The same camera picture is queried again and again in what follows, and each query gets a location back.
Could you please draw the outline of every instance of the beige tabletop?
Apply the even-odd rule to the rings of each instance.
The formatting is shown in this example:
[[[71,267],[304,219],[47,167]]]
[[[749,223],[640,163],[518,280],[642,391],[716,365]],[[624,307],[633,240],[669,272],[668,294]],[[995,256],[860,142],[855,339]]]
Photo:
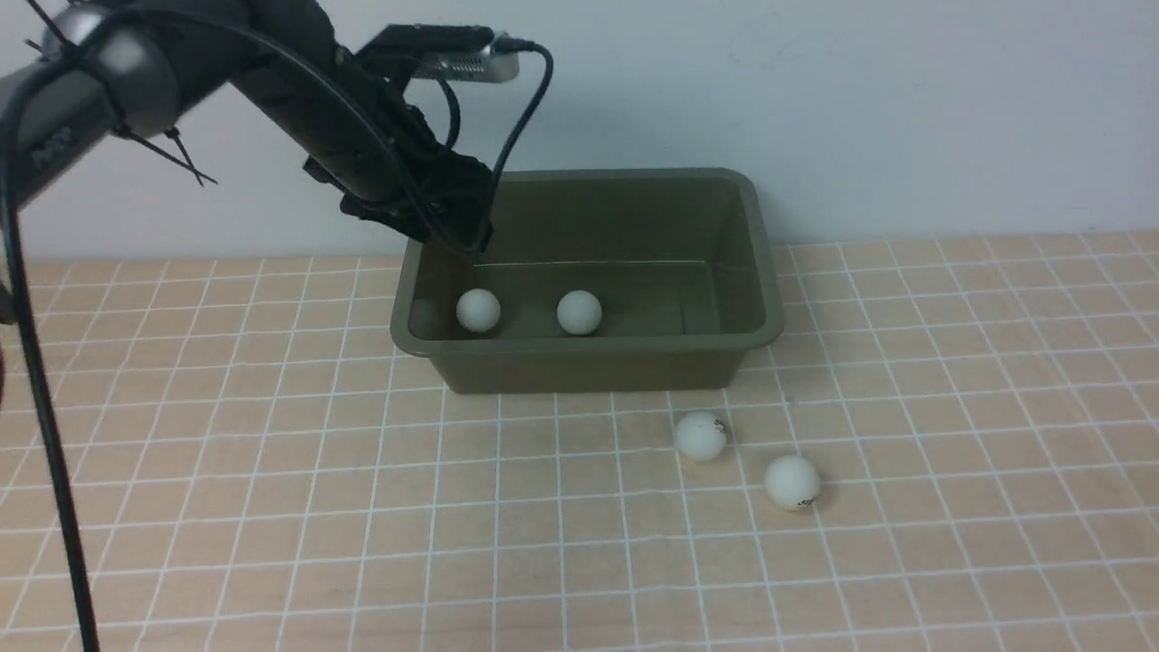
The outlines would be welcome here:
[[[394,349],[396,257],[38,265],[103,649],[1157,650],[1159,232],[775,259],[728,390],[503,397]],[[0,342],[0,650],[79,650]]]

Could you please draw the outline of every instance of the black wire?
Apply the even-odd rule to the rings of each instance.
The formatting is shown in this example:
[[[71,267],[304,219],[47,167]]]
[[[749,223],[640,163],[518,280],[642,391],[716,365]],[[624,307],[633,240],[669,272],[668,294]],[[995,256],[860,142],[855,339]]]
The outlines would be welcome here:
[[[60,28],[57,27],[56,21],[49,17],[49,14],[44,10],[44,7],[41,7],[39,2],[37,2],[36,0],[24,0],[24,1],[28,3],[29,7],[32,8],[34,12],[36,12],[36,15],[41,19],[42,22],[44,22],[45,27],[49,28],[49,31],[52,32],[52,36],[54,36],[57,41],[60,43],[61,51],[73,46],[73,43],[68,41],[68,38],[65,36],[65,32],[60,31]]]
[[[423,65],[423,60],[418,57],[413,57],[410,54],[374,54],[373,57],[366,57],[367,63],[373,61],[396,61],[399,59],[414,61],[418,65]],[[459,141],[459,130],[462,126],[462,109],[459,105],[459,96],[455,95],[454,88],[447,82],[445,78],[436,76],[435,81],[438,87],[443,90],[443,96],[446,97],[446,109],[451,113],[451,125],[447,129],[446,142],[444,146],[447,149],[454,148],[454,144]]]
[[[74,50],[79,52],[82,49],[83,46],[78,46]],[[39,338],[36,335],[36,317],[32,312],[28,273],[20,239],[20,220],[16,214],[14,166],[9,160],[10,154],[16,151],[21,118],[23,118],[29,102],[41,89],[71,72],[74,65],[73,57],[65,56],[37,71],[21,83],[9,98],[3,116],[0,117],[0,230],[3,230],[5,251],[8,257],[13,312],[20,329],[24,362],[28,367],[28,381],[36,405],[41,439],[44,441],[49,476],[52,479],[52,493],[56,497],[60,519],[60,537],[64,540],[65,558],[68,562],[68,577],[72,583],[73,602],[76,607],[81,647],[85,652],[99,652],[101,645],[97,640],[96,614],[93,610],[93,594],[88,585],[88,570],[85,564],[85,547],[68,482],[68,463],[60,444],[56,411],[52,409],[52,391],[44,367],[44,357],[41,353]]]
[[[504,45],[504,50],[516,51],[516,52],[535,52],[544,58],[544,76],[539,81],[539,88],[535,89],[535,94],[531,96],[531,101],[527,102],[527,108],[523,110],[523,115],[519,116],[519,120],[515,123],[515,127],[508,135],[505,142],[503,142],[503,148],[500,151],[500,155],[495,159],[495,167],[491,168],[491,189],[490,196],[494,199],[495,192],[498,190],[500,180],[503,176],[503,168],[506,167],[508,156],[511,155],[511,149],[515,148],[515,144],[519,140],[519,135],[523,134],[524,127],[531,122],[531,117],[535,115],[535,109],[539,108],[539,103],[544,101],[544,95],[547,94],[547,87],[552,85],[552,75],[555,73],[555,59],[552,57],[552,52],[540,45],[539,43],[532,43],[531,41],[522,39],[506,39],[506,43],[500,43]]]
[[[23,244],[21,242],[16,188],[13,182],[14,166],[12,164],[10,155],[17,147],[20,125],[23,120],[24,112],[36,94],[64,74],[73,71],[76,67],[78,61],[89,49],[92,49],[95,44],[103,42],[104,37],[112,29],[132,19],[153,17],[160,19],[161,21],[192,23],[232,32],[262,45],[280,56],[287,63],[299,68],[299,71],[306,73],[307,76],[312,78],[316,83],[321,85],[322,88],[338,100],[348,109],[350,115],[353,116],[355,119],[359,122],[370,133],[371,138],[376,141],[376,145],[378,145],[379,148],[386,153],[387,159],[395,167],[395,173],[399,176],[403,192],[414,204],[415,210],[418,212],[420,218],[425,222],[425,225],[435,234],[443,239],[447,246],[455,249],[462,249],[462,247],[450,237],[450,235],[442,228],[442,225],[430,214],[429,206],[424,203],[409,170],[406,168],[398,152],[395,152],[392,142],[382,134],[373,120],[371,120],[362,111],[358,104],[350,98],[341,87],[335,85],[323,73],[318,71],[313,64],[286,49],[280,43],[245,27],[220,22],[204,16],[165,9],[131,9],[127,12],[118,12],[117,14],[107,17],[81,44],[71,44],[35,0],[27,1],[37,15],[45,21],[45,24],[49,25],[49,29],[53,32],[53,35],[56,35],[56,37],[60,41],[63,56],[59,59],[49,61],[45,67],[25,79],[12,94],[3,115],[0,116],[0,230],[2,230],[3,235],[3,244],[8,263],[8,276],[12,284],[12,307],[20,331],[21,346],[24,352],[25,367],[28,368],[32,401],[36,406],[37,422],[41,427],[41,437],[44,442],[44,452],[48,459],[49,475],[59,514],[60,534],[61,540],[64,541],[65,557],[68,564],[68,574],[72,584],[73,601],[76,608],[81,646],[85,652],[100,652],[96,614],[93,608],[93,594],[88,583],[83,540],[81,539],[80,526],[76,519],[76,506],[73,500],[72,486],[70,483],[68,463],[61,445],[60,430],[57,423],[56,411],[52,408],[52,391],[48,380],[44,357],[41,351],[39,338],[36,334],[36,316],[29,290]],[[503,173],[503,167],[506,164],[506,159],[510,155],[511,149],[515,147],[515,144],[522,134],[524,127],[531,120],[532,115],[535,112],[535,109],[542,101],[544,95],[547,93],[547,87],[551,83],[554,69],[552,54],[546,47],[530,42],[517,43],[517,49],[533,51],[542,56],[546,67],[539,88],[532,96],[532,100],[529,102],[523,115],[519,117],[515,129],[508,135],[508,139],[503,145],[503,149],[501,151],[495,163],[490,188],[491,197],[494,197],[500,177]],[[451,97],[454,97],[453,91],[449,94],[449,102]],[[458,108],[457,97],[453,103],[455,108]],[[458,110],[452,110],[452,115],[458,112]],[[454,129],[449,137],[449,141],[453,144],[458,138],[458,124],[453,120],[452,125]]]
[[[459,107],[459,96],[454,94],[454,88],[445,79],[436,79],[438,87],[443,89],[446,97],[446,110],[451,113],[451,124],[446,130],[446,148],[454,148],[459,141],[459,130],[462,127],[462,109]]]
[[[374,145],[386,154],[387,161],[394,167],[394,173],[399,178],[399,184],[402,185],[402,192],[407,196],[407,200],[414,205],[415,211],[418,213],[418,219],[423,222],[423,225],[427,226],[427,228],[429,228],[432,233],[438,235],[438,237],[444,242],[446,242],[446,244],[452,249],[461,254],[473,252],[469,246],[464,246],[462,243],[455,241],[455,239],[451,235],[451,233],[449,233],[445,228],[443,228],[443,224],[439,222],[437,219],[435,219],[435,217],[431,214],[430,206],[423,198],[422,191],[418,189],[417,183],[415,183],[415,180],[410,175],[410,170],[407,169],[407,166],[402,161],[402,157],[395,151],[394,145],[391,142],[391,139],[388,139],[382,133],[382,131],[378,127],[378,125],[374,124],[374,120],[371,119],[370,116],[367,116],[365,111],[362,110],[362,108],[352,97],[350,97],[349,93],[347,93],[341,86],[338,86],[329,78],[327,78],[325,73],[322,73],[320,69],[318,69],[316,66],[314,66],[314,64],[309,63],[297,52],[287,49],[285,45],[265,36],[264,34],[261,34],[258,31],[252,30],[249,28],[239,24],[218,21],[216,19],[210,19],[197,14],[175,12],[172,9],[131,8],[131,9],[125,9],[125,12],[129,12],[131,14],[137,14],[145,19],[156,19],[162,22],[167,21],[175,23],[190,23],[202,27],[220,29],[223,31],[228,31],[234,36],[240,36],[257,45],[261,45],[262,47],[270,50],[271,52],[280,57],[285,63],[298,68],[299,72],[305,73],[306,76],[314,80],[315,83],[319,83],[323,89],[326,89],[327,93],[333,95],[334,98],[337,100],[343,105],[343,108],[345,108],[347,111],[359,123],[359,125],[370,133],[371,138],[374,140]]]

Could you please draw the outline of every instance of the ping pong ball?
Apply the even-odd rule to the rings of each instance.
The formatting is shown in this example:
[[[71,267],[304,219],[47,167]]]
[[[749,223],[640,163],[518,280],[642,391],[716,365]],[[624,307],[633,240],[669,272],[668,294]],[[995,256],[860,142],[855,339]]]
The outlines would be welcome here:
[[[472,334],[486,334],[500,322],[500,300],[489,291],[475,287],[459,296],[454,315],[464,329]]]
[[[708,462],[724,450],[728,430],[712,412],[690,412],[676,425],[676,449],[695,462]]]
[[[786,455],[774,460],[765,470],[765,493],[785,510],[803,510],[821,496],[821,476],[812,462],[797,455]]]
[[[591,292],[575,290],[560,299],[555,316],[568,334],[586,336],[598,328],[599,320],[604,317],[604,308]]]

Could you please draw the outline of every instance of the bin rim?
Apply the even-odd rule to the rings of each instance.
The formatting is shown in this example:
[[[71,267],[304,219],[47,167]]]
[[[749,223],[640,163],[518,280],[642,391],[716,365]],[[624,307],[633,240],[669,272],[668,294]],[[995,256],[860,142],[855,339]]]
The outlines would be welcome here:
[[[617,178],[673,178],[719,177],[736,184],[748,215],[749,237],[753,248],[753,261],[760,283],[760,295],[765,305],[765,321],[748,334],[720,334],[709,336],[639,336],[602,338],[519,338],[519,339],[466,339],[427,340],[410,331],[410,307],[414,302],[415,280],[425,244],[409,240],[399,272],[399,285],[391,315],[391,339],[400,351],[415,358],[440,356],[517,356],[517,354],[608,354],[608,353],[691,353],[691,352],[743,352],[771,345],[785,330],[785,312],[781,308],[780,287],[773,266],[773,247],[768,241],[756,185],[744,174],[724,167],[680,168],[626,168],[626,169],[552,169],[509,171],[501,183],[519,183],[548,180],[599,180],[608,175]]]

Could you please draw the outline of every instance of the olive green plastic bin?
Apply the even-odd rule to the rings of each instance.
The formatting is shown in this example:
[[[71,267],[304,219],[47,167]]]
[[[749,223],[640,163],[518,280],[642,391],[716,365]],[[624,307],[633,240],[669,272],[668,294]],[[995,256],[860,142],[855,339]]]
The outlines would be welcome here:
[[[411,241],[391,336],[457,394],[715,389],[777,339],[783,312],[752,183],[728,169],[504,175],[495,235],[469,261]],[[462,292],[486,287],[497,328],[461,328]],[[599,298],[588,337],[560,328],[571,290]]]

